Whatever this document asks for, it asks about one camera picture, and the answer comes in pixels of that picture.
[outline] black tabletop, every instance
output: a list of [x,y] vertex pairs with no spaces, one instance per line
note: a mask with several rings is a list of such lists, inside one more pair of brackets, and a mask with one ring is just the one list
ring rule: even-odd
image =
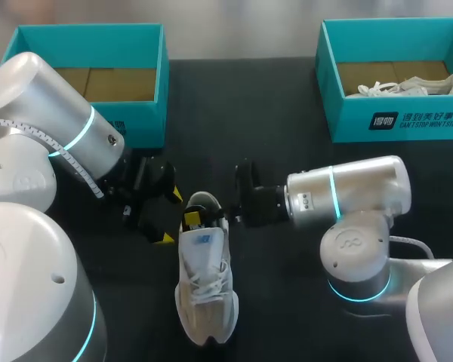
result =
[[[265,184],[280,184],[299,170],[398,155],[413,202],[393,234],[453,258],[453,141],[331,143],[313,58],[171,61],[164,155],[184,197],[205,190],[224,206],[235,201],[234,167],[243,158],[258,163]],[[177,246],[126,232],[117,210],[100,209],[83,185],[57,175],[48,214],[70,236],[100,301],[108,361],[416,360],[404,323],[338,308],[319,260],[324,230],[290,224],[231,228],[236,331],[223,347],[195,347],[174,305]],[[162,217],[179,225],[180,210]]]

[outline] teal shoe box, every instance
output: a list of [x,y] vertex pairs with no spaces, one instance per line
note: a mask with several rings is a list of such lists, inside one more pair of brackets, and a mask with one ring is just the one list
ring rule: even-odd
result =
[[316,75],[332,141],[453,140],[453,95],[346,98],[337,68],[427,61],[453,74],[453,18],[323,21]]
[[154,100],[92,102],[132,148],[164,145],[169,62],[160,24],[18,26],[2,63],[32,51],[53,68],[155,69]]

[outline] open cardboard box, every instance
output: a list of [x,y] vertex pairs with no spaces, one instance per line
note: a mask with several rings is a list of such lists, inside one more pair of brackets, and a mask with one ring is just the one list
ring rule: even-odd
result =
[[453,139],[453,95],[346,98],[361,84],[449,74],[453,18],[322,23],[316,75],[334,142]]
[[162,25],[18,26],[2,62],[24,51],[56,69],[128,146],[163,147],[169,62]]

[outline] white sneaker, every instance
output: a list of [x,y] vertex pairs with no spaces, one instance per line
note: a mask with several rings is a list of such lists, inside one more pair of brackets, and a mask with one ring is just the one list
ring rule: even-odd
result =
[[425,81],[419,77],[413,77],[399,84],[380,84],[377,81],[372,88],[360,85],[357,89],[358,94],[347,96],[347,98],[423,97],[431,94],[453,94],[453,74],[442,81]]
[[210,336],[225,343],[238,320],[239,298],[233,291],[228,221],[213,195],[197,192],[188,201],[178,250],[174,298],[186,334],[197,345]]

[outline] sneaker sole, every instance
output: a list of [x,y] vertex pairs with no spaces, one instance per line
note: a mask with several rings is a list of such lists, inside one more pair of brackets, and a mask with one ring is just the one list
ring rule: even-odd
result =
[[[235,327],[236,327],[236,322],[239,319],[239,297],[236,295],[236,293],[234,291],[232,291],[232,297],[233,297],[233,305],[232,305],[232,308],[233,308],[233,323],[232,323],[232,326],[230,328],[230,331],[228,332],[228,335],[226,336],[225,340],[218,341],[216,338],[213,337],[220,344],[227,343],[228,339],[230,339],[230,337],[232,336],[233,331],[235,330]],[[195,341],[194,338],[191,337],[191,335],[188,333],[188,329],[185,327],[188,323],[186,323],[186,321],[184,320],[183,314],[181,312],[181,307],[180,307],[180,286],[179,286],[179,284],[176,286],[176,288],[174,288],[174,300],[176,302],[176,310],[178,312],[178,316],[180,317],[180,322],[181,322],[181,325],[183,326],[184,332],[186,333],[188,338],[193,343],[195,343],[196,345],[199,345],[200,347],[203,346],[206,343],[207,339],[205,341],[203,341],[203,343],[198,343],[197,341]]]

